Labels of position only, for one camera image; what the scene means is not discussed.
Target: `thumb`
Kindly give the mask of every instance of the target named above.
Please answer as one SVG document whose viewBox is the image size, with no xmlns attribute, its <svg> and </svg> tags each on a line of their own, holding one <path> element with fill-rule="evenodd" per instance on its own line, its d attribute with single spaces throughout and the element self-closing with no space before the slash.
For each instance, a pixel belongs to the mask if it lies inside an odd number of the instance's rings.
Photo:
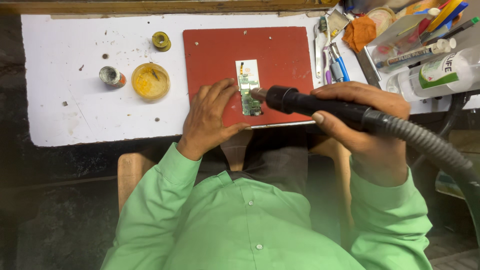
<svg viewBox="0 0 480 270">
<path fill-rule="evenodd" d="M 312 119 L 330 137 L 334 138 L 351 152 L 355 152 L 368 141 L 368 135 L 349 128 L 343 121 L 323 110 L 312 115 Z"/>
<path fill-rule="evenodd" d="M 224 130 L 224 135 L 225 135 L 226 139 L 228 140 L 233 135 L 237 134 L 238 132 L 240 132 L 244 129 L 252 129 L 252 128 L 250 127 L 249 123 L 240 122 L 240 123 L 233 124 L 229 127 L 226 127 L 225 130 Z"/>
</svg>

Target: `green shirt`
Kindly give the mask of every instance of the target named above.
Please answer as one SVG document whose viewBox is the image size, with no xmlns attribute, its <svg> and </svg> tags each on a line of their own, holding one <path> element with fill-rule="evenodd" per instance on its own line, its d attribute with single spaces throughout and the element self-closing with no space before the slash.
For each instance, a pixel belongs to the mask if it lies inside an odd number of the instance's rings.
<svg viewBox="0 0 480 270">
<path fill-rule="evenodd" d="M 348 252 L 312 230 L 304 196 L 227 172 L 193 187 L 199 165 L 172 144 L 123 206 L 102 269 L 431 269 L 432 225 L 411 176 L 387 188 L 352 170 Z"/>
</svg>

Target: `white table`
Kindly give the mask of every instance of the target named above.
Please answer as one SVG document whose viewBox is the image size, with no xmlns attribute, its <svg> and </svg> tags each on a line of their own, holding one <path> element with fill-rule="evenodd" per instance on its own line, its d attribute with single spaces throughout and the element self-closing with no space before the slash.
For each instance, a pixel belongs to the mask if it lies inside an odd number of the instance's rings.
<svg viewBox="0 0 480 270">
<path fill-rule="evenodd" d="M 305 15 L 279 18 L 276 14 L 167 14 L 106 19 L 22 15 L 32 141 L 37 146 L 54 147 L 181 134 L 189 110 L 182 38 L 186 29 L 304 26 L 313 86 L 319 87 L 322 84 L 315 77 L 313 49 L 317 20 Z M 159 52 L 151 44 L 151 36 L 157 31 L 170 37 L 169 51 Z M 352 81 L 366 83 L 353 51 L 341 41 L 342 35 L 334 41 L 349 76 Z M 102 58 L 105 53 L 109 55 L 106 60 Z M 162 99 L 145 102 L 134 92 L 130 80 L 138 65 L 150 61 L 167 70 L 171 87 Z M 107 65 L 126 75 L 123 88 L 111 90 L 98 78 L 99 70 Z M 382 87 L 387 79 L 383 74 Z M 448 103 L 449 98 L 426 104 L 414 102 L 412 113 L 446 110 Z M 480 107 L 477 97 L 467 104 L 467 108 L 475 107 Z"/>
</svg>

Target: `bottle label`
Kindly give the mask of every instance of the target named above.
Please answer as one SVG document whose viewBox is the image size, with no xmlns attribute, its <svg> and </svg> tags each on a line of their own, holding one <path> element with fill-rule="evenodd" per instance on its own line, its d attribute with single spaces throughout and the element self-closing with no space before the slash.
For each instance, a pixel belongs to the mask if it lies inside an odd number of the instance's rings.
<svg viewBox="0 0 480 270">
<path fill-rule="evenodd" d="M 458 53 L 452 53 L 443 59 L 426 63 L 419 73 L 420 86 L 423 89 L 458 81 L 456 65 Z"/>
</svg>

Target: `red board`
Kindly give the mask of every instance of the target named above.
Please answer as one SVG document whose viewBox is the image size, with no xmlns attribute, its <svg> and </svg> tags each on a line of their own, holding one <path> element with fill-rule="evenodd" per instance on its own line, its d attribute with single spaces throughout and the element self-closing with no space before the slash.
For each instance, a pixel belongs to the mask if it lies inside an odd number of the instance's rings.
<svg viewBox="0 0 480 270">
<path fill-rule="evenodd" d="M 183 43 L 190 102 L 202 85 L 224 78 L 235 78 L 238 84 L 235 61 L 240 60 L 257 60 L 260 87 L 292 86 L 306 94 L 313 89 L 305 27 L 185 30 Z M 272 110 L 266 104 L 262 104 L 262 111 L 264 114 L 260 116 L 243 115 L 238 92 L 225 107 L 223 123 L 225 126 L 238 122 L 262 125 L 311 120 L 297 113 Z"/>
</svg>

